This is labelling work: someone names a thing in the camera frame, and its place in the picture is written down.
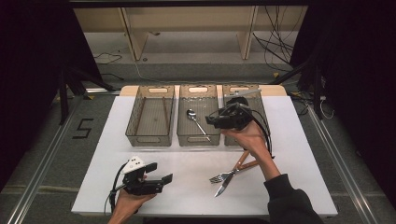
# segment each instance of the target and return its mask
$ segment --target metal fork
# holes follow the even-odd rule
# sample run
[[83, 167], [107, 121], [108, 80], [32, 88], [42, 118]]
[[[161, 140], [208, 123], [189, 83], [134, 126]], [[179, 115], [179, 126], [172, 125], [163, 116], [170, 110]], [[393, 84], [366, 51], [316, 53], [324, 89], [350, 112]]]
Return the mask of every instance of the metal fork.
[[213, 176], [212, 178], [209, 179], [209, 181], [210, 181], [211, 184], [217, 184], [217, 183], [225, 180], [229, 175], [236, 174], [239, 171], [242, 171], [242, 170], [245, 170], [247, 168], [253, 167], [253, 166], [257, 165], [257, 164], [258, 164], [257, 161], [248, 162], [248, 163], [243, 164], [243, 165], [241, 165], [239, 167], [233, 168], [229, 172], [224, 172], [224, 173], [221, 173], [219, 175]]
[[237, 171], [239, 171], [238, 169], [232, 169], [229, 172], [225, 172], [225, 173], [221, 173], [219, 175], [213, 176], [212, 178], [210, 178], [210, 183], [211, 184], [216, 184], [219, 183], [223, 180], [225, 180], [229, 175], [233, 175], [235, 174]]

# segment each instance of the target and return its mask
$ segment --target plastic storage bin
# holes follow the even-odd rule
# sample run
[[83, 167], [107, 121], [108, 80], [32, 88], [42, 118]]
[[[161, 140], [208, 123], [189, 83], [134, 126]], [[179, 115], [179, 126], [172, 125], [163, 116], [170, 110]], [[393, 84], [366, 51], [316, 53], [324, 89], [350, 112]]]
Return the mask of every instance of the plastic storage bin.
[[139, 86], [126, 136], [134, 147], [172, 145], [175, 86]]
[[[218, 146], [220, 130], [208, 125], [205, 116], [218, 114], [219, 99], [216, 85], [181, 85], [178, 101], [177, 138], [181, 147]], [[187, 111], [196, 114], [196, 120], [189, 119]]]
[[[234, 96], [239, 96], [235, 95], [235, 92], [238, 91], [243, 94], [243, 91], [255, 91], [259, 88], [259, 85], [223, 85], [222, 86], [222, 91], [223, 91], [223, 103], [225, 106], [226, 103], [232, 99], [232, 96], [230, 94], [233, 94]], [[262, 116], [260, 116], [258, 113], [253, 112], [254, 118], [256, 118], [260, 124], [266, 128], [269, 129], [265, 124], [268, 124], [267, 117], [265, 115], [265, 110], [264, 106], [262, 104], [262, 95], [260, 91], [255, 91], [246, 95], [240, 95], [243, 96], [247, 99], [248, 106], [250, 107], [251, 110], [255, 110], [259, 112]], [[224, 145], [225, 146], [238, 146], [238, 143], [235, 141], [234, 138], [225, 136], [224, 139]]]

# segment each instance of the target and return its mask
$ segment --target tabletop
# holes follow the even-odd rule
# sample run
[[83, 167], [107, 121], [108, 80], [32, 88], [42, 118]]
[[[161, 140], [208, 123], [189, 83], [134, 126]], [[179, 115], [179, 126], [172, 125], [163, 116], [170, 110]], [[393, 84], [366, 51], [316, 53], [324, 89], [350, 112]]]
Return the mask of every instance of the tabletop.
[[[273, 155], [280, 172], [289, 175], [290, 182], [296, 189], [303, 189], [308, 194], [320, 216], [335, 216], [337, 211], [334, 203], [291, 99], [285, 95], [270, 94], [263, 96], [262, 102], [271, 129]], [[237, 174], [229, 187], [219, 197], [214, 197], [220, 184], [210, 184], [209, 178], [231, 170], [241, 156], [242, 148], [224, 146], [223, 135], [220, 137], [219, 146], [216, 147], [180, 147], [175, 128], [170, 147], [132, 147], [125, 136], [125, 130], [133, 105], [134, 96], [116, 97], [72, 212], [81, 215], [102, 215], [106, 197], [120, 166], [132, 156], [138, 156], [146, 164], [158, 162], [158, 169], [149, 173], [148, 178], [159, 179], [173, 174], [173, 181], [164, 186], [163, 192], [139, 209], [140, 216], [268, 215], [269, 196], [263, 185], [265, 180], [259, 167]], [[106, 212], [110, 212], [108, 203]]]

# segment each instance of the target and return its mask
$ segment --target hand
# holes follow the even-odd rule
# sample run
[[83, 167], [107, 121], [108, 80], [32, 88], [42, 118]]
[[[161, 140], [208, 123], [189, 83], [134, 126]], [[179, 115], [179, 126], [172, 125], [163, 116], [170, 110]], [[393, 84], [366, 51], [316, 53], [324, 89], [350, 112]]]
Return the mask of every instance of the hand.
[[126, 222], [143, 203], [154, 198], [157, 194], [149, 195], [133, 195], [128, 194], [125, 189], [120, 189], [119, 198], [113, 216], [108, 223], [124, 223]]
[[253, 120], [243, 130], [221, 130], [221, 133], [233, 137], [242, 148], [256, 158], [266, 180], [280, 175], [262, 136], [262, 129]]
[[223, 129], [221, 133], [233, 137], [242, 148], [248, 150], [257, 159], [263, 152], [268, 152], [262, 129], [253, 120], [243, 130]]

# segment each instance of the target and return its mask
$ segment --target spoon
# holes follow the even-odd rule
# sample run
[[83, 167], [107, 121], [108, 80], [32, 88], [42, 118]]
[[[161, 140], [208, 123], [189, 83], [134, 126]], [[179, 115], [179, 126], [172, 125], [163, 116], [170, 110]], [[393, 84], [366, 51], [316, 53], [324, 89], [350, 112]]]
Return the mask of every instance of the spoon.
[[206, 132], [205, 132], [204, 129], [201, 127], [201, 125], [198, 123], [198, 121], [197, 121], [197, 115], [195, 114], [195, 112], [194, 112], [193, 110], [191, 110], [191, 109], [188, 109], [188, 110], [187, 110], [187, 117], [188, 117], [190, 120], [195, 121], [195, 123], [197, 124], [198, 128], [201, 129], [201, 132], [202, 132], [204, 135], [206, 135]]

